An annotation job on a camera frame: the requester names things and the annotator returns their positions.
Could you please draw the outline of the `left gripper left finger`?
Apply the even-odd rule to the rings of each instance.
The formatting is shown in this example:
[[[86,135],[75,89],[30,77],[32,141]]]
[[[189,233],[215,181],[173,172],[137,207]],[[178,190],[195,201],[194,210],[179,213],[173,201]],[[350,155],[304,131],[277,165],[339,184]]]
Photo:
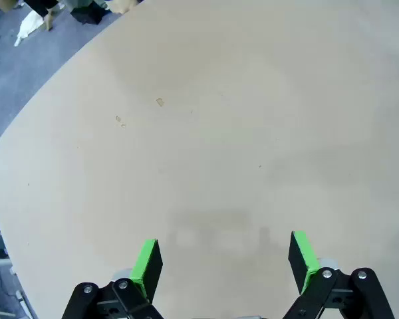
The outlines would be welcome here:
[[[162,266],[158,240],[145,241],[128,277],[118,278],[103,287],[93,282],[78,284],[62,318],[161,318],[152,302]]]

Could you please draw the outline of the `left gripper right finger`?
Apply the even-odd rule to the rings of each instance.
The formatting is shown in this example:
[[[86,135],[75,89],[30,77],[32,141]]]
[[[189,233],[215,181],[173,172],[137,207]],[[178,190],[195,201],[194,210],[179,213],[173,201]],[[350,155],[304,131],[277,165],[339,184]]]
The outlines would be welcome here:
[[[393,318],[382,285],[371,268],[357,268],[350,275],[323,266],[305,232],[291,233],[288,260],[299,297],[285,318],[320,318],[326,309],[337,309],[343,318]]]

